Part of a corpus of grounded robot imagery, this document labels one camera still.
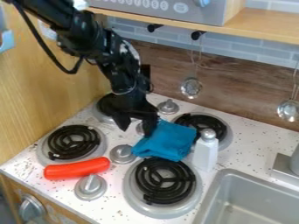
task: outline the wooden cabinet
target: wooden cabinet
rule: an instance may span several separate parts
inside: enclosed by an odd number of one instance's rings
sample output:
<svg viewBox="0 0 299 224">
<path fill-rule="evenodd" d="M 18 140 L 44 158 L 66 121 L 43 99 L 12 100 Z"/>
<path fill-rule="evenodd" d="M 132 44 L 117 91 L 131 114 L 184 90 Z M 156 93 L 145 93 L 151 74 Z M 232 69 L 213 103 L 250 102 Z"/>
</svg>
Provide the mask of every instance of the wooden cabinet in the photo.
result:
<svg viewBox="0 0 299 224">
<path fill-rule="evenodd" d="M 24 223 L 18 214 L 18 209 L 22 204 L 22 197 L 25 194 L 29 194 L 37 199 L 41 205 L 45 208 L 44 220 L 47 223 L 57 224 L 87 224 L 90 223 L 87 220 L 79 217 L 78 214 L 72 213 L 62 206 L 53 203 L 49 199 L 41 196 L 33 190 L 20 185 L 18 182 L 4 176 L 0 173 L 0 189 L 3 191 L 3 195 L 10 205 L 10 209 L 17 221 L 17 224 Z"/>
<path fill-rule="evenodd" d="M 16 46 L 0 54 L 0 164 L 109 90 L 97 66 L 84 62 L 78 74 L 60 72 L 13 6 L 3 8 Z M 46 42 L 65 67 L 74 65 L 76 58 Z"/>
</svg>

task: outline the black strap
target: black strap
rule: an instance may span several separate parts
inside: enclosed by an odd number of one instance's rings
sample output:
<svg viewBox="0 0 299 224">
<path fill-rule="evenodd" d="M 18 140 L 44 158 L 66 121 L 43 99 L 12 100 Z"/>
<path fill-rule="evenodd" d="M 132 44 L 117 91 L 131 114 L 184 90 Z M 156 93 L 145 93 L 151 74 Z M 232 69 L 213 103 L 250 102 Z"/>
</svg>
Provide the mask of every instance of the black strap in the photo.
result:
<svg viewBox="0 0 299 224">
<path fill-rule="evenodd" d="M 64 73 L 66 74 L 76 74 L 82 64 L 82 61 L 84 59 L 84 56 L 80 56 L 79 60 L 76 62 L 75 66 L 73 67 L 72 70 L 67 70 L 64 66 L 62 66 L 60 64 L 60 62 L 57 60 L 57 58 L 55 57 L 55 55 L 52 53 L 52 51 L 50 50 L 50 48 L 46 45 L 45 41 L 40 37 L 38 31 L 36 30 L 36 28 L 34 27 L 32 21 L 28 18 L 28 16 L 26 15 L 26 13 L 24 12 L 22 6 L 17 3 L 17 1 L 13 1 L 12 2 L 14 4 L 14 6 L 16 7 L 17 11 L 20 13 L 20 15 L 22 16 L 22 18 L 24 19 L 24 21 L 27 23 L 29 29 L 31 30 L 33 36 L 35 37 L 35 39 L 38 41 L 39 45 L 43 48 L 43 50 L 45 51 L 45 53 L 49 56 L 49 58 L 54 62 L 54 64 Z"/>
</svg>

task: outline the wooden shelf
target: wooden shelf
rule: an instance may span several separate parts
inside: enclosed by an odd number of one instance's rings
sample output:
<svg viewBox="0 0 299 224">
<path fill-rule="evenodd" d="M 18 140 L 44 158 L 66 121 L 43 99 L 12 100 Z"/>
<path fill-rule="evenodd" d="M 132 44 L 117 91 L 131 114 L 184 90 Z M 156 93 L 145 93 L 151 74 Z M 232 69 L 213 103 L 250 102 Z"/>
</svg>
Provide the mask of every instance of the wooden shelf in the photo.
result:
<svg viewBox="0 0 299 224">
<path fill-rule="evenodd" d="M 190 30 L 217 32 L 299 45 L 299 14 L 295 13 L 245 8 L 237 16 L 228 21 L 225 26 L 220 27 L 159 17 L 141 16 L 115 10 L 97 8 L 89 8 L 89 10 L 94 13 L 116 18 L 127 18 L 152 24 L 182 27 Z"/>
</svg>

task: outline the wooden panel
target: wooden panel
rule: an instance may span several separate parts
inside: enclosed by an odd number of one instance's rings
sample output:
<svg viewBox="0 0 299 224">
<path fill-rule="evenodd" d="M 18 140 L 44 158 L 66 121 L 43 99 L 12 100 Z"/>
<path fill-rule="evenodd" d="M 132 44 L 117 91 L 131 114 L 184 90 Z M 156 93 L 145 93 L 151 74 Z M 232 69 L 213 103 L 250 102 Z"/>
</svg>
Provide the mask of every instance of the wooden panel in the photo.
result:
<svg viewBox="0 0 299 224">
<path fill-rule="evenodd" d="M 143 63 L 152 65 L 156 93 L 299 131 L 298 122 L 284 122 L 276 114 L 277 105 L 290 97 L 292 69 L 204 53 L 198 70 L 204 90 L 199 98 L 188 100 L 179 87 L 194 71 L 190 52 L 139 41 L 132 43 Z"/>
<path fill-rule="evenodd" d="M 7 201 L 10 207 L 11 213 L 14 216 L 15 221 L 17 222 L 17 224 L 22 224 L 22 221 L 18 216 L 18 210 L 16 206 L 17 195 L 14 194 L 10 182 L 2 173 L 0 173 L 0 190 L 2 191 L 3 196 L 5 197 L 5 200 Z"/>
<path fill-rule="evenodd" d="M 49 223 L 58 223 L 58 224 L 68 223 L 68 222 L 63 222 L 59 218 L 61 214 L 65 217 L 67 217 L 67 219 L 69 219 L 71 221 L 75 221 L 78 224 L 90 223 L 90 222 L 82 219 L 81 217 L 79 217 L 77 214 L 72 213 L 69 210 L 66 210 L 65 208 L 63 208 L 61 206 L 58 206 L 56 203 L 53 203 L 52 201 L 44 198 L 37 192 L 34 192 L 33 190 L 25 187 L 24 185 L 20 185 L 18 182 L 4 176 L 3 174 L 0 174 L 0 181 L 1 180 L 3 181 L 4 185 L 7 187 L 6 196 L 8 197 L 9 201 L 11 202 L 11 208 L 13 211 L 16 212 L 16 216 L 19 221 L 20 221 L 20 218 L 17 215 L 17 206 L 16 205 L 21 205 L 22 195 L 25 193 L 28 193 L 28 194 L 34 196 L 45 207 L 45 209 L 47 210 L 47 214 L 44 218 Z"/>
<path fill-rule="evenodd" d="M 194 24 L 177 20 L 141 16 L 114 10 L 89 8 L 94 13 L 145 23 L 182 27 L 195 31 L 217 32 L 252 39 L 266 39 L 299 45 L 299 14 L 245 8 L 224 26 Z"/>
<path fill-rule="evenodd" d="M 246 0 L 226 0 L 226 19 L 227 22 L 235 17 L 241 10 L 245 8 Z"/>
<path fill-rule="evenodd" d="M 16 47 L 0 54 L 0 164 L 109 87 L 98 68 L 86 62 L 76 75 L 60 72 L 17 11 L 8 4 L 4 8 Z M 63 65 L 73 66 L 77 59 L 61 52 L 53 41 L 47 43 Z"/>
</svg>

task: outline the microwave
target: microwave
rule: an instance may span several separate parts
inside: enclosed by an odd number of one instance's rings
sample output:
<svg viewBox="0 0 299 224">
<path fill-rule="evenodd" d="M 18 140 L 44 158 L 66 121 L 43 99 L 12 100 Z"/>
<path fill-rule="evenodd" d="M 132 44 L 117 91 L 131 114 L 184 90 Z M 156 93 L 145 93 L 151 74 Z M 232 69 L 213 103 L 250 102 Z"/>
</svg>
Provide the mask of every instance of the microwave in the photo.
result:
<svg viewBox="0 0 299 224">
<path fill-rule="evenodd" d="M 245 7 L 246 0 L 88 0 L 91 7 L 222 26 Z"/>
</svg>

